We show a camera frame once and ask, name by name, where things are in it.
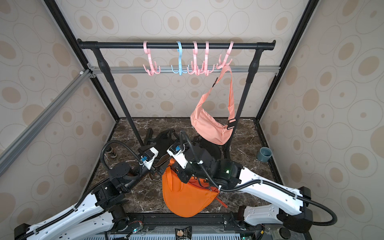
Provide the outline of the orange sling bag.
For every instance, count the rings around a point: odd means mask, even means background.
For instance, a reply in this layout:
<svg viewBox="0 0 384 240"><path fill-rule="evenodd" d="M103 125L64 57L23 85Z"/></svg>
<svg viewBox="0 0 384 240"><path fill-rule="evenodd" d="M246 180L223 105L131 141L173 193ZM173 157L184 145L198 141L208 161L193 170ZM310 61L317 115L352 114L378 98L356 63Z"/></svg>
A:
<svg viewBox="0 0 384 240"><path fill-rule="evenodd" d="M195 177L183 183L172 169L175 162L171 158L162 175L163 199L172 213L183 218L193 217L217 198L219 190Z"/></svg>

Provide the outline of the pink sling bag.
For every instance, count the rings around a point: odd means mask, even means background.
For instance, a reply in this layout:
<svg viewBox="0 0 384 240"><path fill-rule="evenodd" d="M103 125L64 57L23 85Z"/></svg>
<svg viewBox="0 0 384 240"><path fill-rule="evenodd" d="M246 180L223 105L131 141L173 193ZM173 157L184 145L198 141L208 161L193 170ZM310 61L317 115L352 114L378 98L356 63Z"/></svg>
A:
<svg viewBox="0 0 384 240"><path fill-rule="evenodd" d="M201 96L195 110L191 114L191 124L202 138L213 144L222 146L226 144L232 136L237 123L235 116L235 95L233 82L230 82L228 103L229 117L226 125L218 123L204 110L203 104L206 102L210 93L211 91L208 91L206 94Z"/></svg>

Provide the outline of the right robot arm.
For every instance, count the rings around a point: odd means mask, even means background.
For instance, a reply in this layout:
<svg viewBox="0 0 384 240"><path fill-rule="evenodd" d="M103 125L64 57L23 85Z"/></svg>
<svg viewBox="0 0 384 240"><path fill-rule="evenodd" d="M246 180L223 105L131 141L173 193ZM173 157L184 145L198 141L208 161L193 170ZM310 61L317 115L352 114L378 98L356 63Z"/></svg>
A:
<svg viewBox="0 0 384 240"><path fill-rule="evenodd" d="M167 152L175 160L173 169L184 184L196 179L198 186L206 190L243 192L269 202L266 207L245 207L241 211L241 220L248 225L280 224L304 234L312 226L332 226L338 221L334 211L312 200L310 189L284 187L237 162L216 159L207 149L193 144L184 131Z"/></svg>

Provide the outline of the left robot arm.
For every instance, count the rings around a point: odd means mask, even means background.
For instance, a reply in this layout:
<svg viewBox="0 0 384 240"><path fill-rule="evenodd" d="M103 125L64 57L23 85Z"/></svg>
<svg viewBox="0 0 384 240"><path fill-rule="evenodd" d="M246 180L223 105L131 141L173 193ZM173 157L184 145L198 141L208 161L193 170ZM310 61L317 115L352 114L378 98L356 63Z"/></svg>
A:
<svg viewBox="0 0 384 240"><path fill-rule="evenodd" d="M109 177L84 193L77 203L35 225L15 228L16 240L81 240L89 236L121 231L128 226L122 202L127 193L153 170L158 150L151 145L141 147L134 157L139 166L116 164L108 169Z"/></svg>

